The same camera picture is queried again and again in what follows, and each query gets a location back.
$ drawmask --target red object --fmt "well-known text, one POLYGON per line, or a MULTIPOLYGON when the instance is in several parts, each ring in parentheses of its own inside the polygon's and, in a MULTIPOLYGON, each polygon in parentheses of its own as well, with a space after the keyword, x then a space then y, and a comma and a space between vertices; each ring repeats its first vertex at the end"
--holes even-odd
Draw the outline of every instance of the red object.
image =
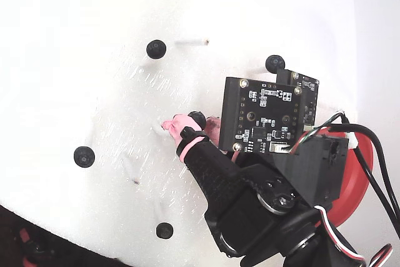
POLYGON ((29 234, 25 228, 23 228, 22 230, 19 231, 19 236, 21 237, 21 240, 23 241, 23 243, 26 243, 30 240, 29 234))
POLYGON ((22 260, 22 265, 24 267, 38 267, 37 264, 31 263, 28 261, 28 259, 26 257, 24 257, 24 259, 22 260))
MULTIPOLYGON (((323 129, 320 133, 326 134, 327 136, 344 137, 344 133, 330 133, 327 129, 323 129)), ((356 137, 362 155, 372 170, 374 153, 371 141, 363 134, 356 133, 356 137)), ((336 227, 343 224, 359 206, 367 191, 368 185, 369 181, 358 163, 354 151, 350 149, 347 153, 340 198, 333 202, 333 208, 327 214, 330 222, 336 227)))

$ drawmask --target white wire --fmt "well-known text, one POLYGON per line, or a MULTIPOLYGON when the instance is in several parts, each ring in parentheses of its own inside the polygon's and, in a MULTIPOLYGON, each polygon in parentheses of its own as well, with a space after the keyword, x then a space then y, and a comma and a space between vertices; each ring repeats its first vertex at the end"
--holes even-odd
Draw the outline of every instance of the white wire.
POLYGON ((373 266, 372 264, 370 265, 371 267, 382 267, 384 263, 389 259, 389 257, 392 255, 393 249, 386 255, 385 259, 380 262, 379 265, 373 266))
MULTIPOLYGON (((333 243, 335 244, 336 248, 339 251, 342 251, 344 254, 346 254, 348 257, 352 258, 352 259, 356 259, 358 261, 362 262, 362 266, 366 266, 366 261, 365 261, 365 257, 361 256, 360 254, 354 253, 353 251, 351 251, 350 249, 348 249, 347 247, 345 247, 341 241, 339 240, 339 238, 335 235, 331 224, 329 223, 328 220, 328 214, 326 213, 325 208, 323 208, 322 206, 315 206, 316 209, 318 209, 321 213, 322 213, 322 222, 325 225, 325 228, 328 230, 330 237, 333 240, 333 243)), ((382 267, 384 265, 384 263, 386 263, 386 261, 389 259, 389 257, 392 255, 393 253, 393 249, 390 250, 390 252, 386 255, 385 259, 380 262, 378 265, 374 265, 379 259, 382 258, 382 255, 380 254, 379 256, 377 256, 377 258, 371 262, 371 264, 369 265, 369 267, 382 267)))
POLYGON ((343 253, 345 253, 347 256, 350 256, 353 259, 357 259, 358 261, 363 261, 365 264, 365 258, 357 253, 352 252, 350 249, 348 249, 347 247, 345 247, 339 240, 339 238, 335 235, 331 225, 329 224, 329 220, 328 220, 328 215, 326 214, 326 210, 322 207, 322 206, 315 206, 316 209, 318 209, 321 213, 322 213, 322 221, 325 225, 325 227, 327 228, 327 230, 329 231, 329 234, 331 235, 332 239, 334 240, 333 242, 335 243, 336 247, 342 251, 343 253))

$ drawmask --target black rubber cap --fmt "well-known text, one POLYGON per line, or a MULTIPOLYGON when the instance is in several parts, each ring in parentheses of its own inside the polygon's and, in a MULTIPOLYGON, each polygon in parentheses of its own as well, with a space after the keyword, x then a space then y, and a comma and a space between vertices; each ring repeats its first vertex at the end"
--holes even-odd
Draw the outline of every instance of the black rubber cap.
POLYGON ((174 234, 174 228, 169 223, 163 222, 157 225, 156 234, 158 238, 169 239, 174 234))
POLYGON ((281 56, 273 54, 265 61, 265 68, 267 68, 268 72, 276 74, 278 69, 285 69, 285 61, 281 56))
POLYGON ((75 149, 74 161, 79 167, 88 168, 92 166, 94 158, 94 151, 90 147, 80 146, 75 149))
POLYGON ((202 112, 190 112, 188 114, 189 117, 192 117, 193 120, 195 120, 195 122, 201 127, 201 129, 204 131, 204 129, 206 128, 206 123, 207 123, 207 119, 205 117, 205 115, 203 115, 202 112))
POLYGON ((146 52, 152 59, 161 59, 167 52, 167 46, 160 40, 154 40, 148 44, 146 52))

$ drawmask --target black circuit board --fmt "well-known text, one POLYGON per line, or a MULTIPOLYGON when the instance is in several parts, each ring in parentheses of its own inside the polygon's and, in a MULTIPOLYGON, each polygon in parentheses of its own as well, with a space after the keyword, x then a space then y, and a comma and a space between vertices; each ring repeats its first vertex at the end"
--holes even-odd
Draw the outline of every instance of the black circuit board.
POLYGON ((239 143, 242 152, 267 153, 271 142, 294 145, 304 126, 302 99, 295 86, 226 78, 219 149, 239 143))
POLYGON ((280 69, 277 72, 276 82, 302 88, 303 96, 306 98, 304 100, 304 124, 314 125, 319 80, 294 71, 280 69))

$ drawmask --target dark background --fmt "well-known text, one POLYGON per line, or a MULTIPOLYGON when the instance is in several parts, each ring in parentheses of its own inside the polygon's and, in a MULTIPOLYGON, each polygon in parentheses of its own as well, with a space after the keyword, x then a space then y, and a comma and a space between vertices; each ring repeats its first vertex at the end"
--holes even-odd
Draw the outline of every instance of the dark background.
POLYGON ((0 266, 1 267, 23 267, 23 258, 27 256, 26 250, 23 250, 18 235, 18 229, 21 227, 30 227, 40 235, 50 237, 60 254, 60 258, 48 262, 38 263, 38 267, 128 267, 116 259, 105 258, 99 254, 93 253, 87 249, 79 247, 65 239, 61 239, 15 215, 0 206, 0 266), (69 253, 74 253, 73 259, 64 258, 63 249, 69 253))

